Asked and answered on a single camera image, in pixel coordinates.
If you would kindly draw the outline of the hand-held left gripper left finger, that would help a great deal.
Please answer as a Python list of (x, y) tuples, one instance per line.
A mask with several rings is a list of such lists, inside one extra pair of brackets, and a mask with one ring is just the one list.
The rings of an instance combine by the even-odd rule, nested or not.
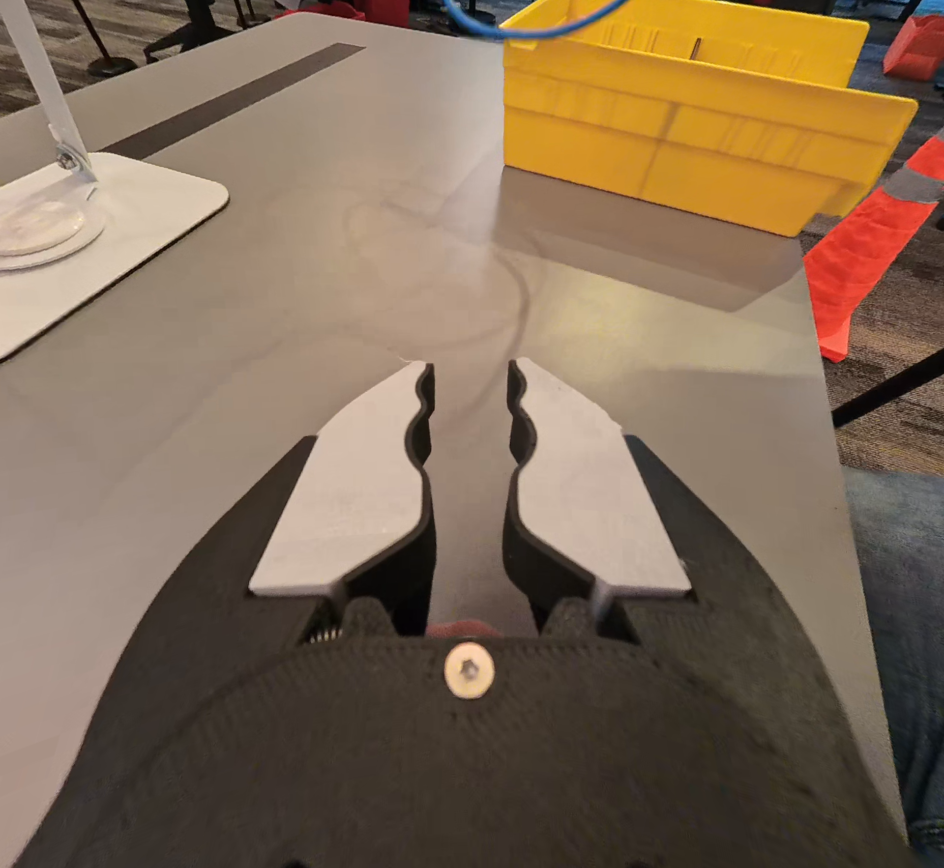
[(264, 598), (379, 600), (400, 634), (425, 634), (437, 540), (431, 482), (434, 366), (407, 362), (317, 433), (249, 580)]

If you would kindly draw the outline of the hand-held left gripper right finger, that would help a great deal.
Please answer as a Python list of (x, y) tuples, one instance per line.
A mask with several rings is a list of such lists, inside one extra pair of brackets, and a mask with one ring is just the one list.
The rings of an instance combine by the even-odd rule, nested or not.
[(514, 469), (503, 565), (542, 628), (566, 599), (606, 626), (626, 599), (682, 600), (692, 591), (623, 429), (532, 359), (509, 362)]

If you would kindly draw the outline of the yellow plastic bin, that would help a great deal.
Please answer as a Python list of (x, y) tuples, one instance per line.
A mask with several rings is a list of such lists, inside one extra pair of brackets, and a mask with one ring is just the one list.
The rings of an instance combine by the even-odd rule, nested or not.
[(847, 215), (917, 112), (850, 86), (868, 24), (714, 0), (631, 0), (504, 44), (504, 162), (795, 237)]

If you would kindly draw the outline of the black metal bar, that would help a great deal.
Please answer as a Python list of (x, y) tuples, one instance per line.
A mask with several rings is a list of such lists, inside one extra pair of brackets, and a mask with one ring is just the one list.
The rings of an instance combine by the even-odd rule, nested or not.
[(942, 375), (943, 364), (927, 358), (833, 409), (832, 426), (834, 429), (847, 426)]

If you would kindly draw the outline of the person's leg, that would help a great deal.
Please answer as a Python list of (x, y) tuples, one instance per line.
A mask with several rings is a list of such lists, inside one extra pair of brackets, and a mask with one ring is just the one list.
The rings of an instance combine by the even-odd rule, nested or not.
[(943, 865), (943, 480), (845, 467), (909, 841)]

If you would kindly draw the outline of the orange safety cone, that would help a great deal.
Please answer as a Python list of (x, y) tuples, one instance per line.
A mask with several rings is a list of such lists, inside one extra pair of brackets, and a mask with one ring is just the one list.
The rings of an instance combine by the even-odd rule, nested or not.
[(820, 346), (832, 363), (849, 352), (851, 321), (942, 198), (943, 131), (938, 130), (804, 256)]

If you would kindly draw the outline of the black pole stand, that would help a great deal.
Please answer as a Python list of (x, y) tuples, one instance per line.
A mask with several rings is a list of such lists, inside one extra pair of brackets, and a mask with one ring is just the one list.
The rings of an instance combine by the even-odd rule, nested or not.
[(70, 2), (99, 53), (98, 58), (88, 63), (86, 69), (88, 75), (94, 79), (103, 80), (136, 70), (137, 64), (133, 60), (114, 57), (110, 54), (82, 2), (80, 0), (70, 0)]

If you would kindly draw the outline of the red plastic bin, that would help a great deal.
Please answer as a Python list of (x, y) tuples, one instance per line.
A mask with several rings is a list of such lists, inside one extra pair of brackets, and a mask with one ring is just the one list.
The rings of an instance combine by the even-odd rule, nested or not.
[(910, 16), (887, 49), (883, 74), (914, 82), (931, 82), (943, 61), (943, 15)]

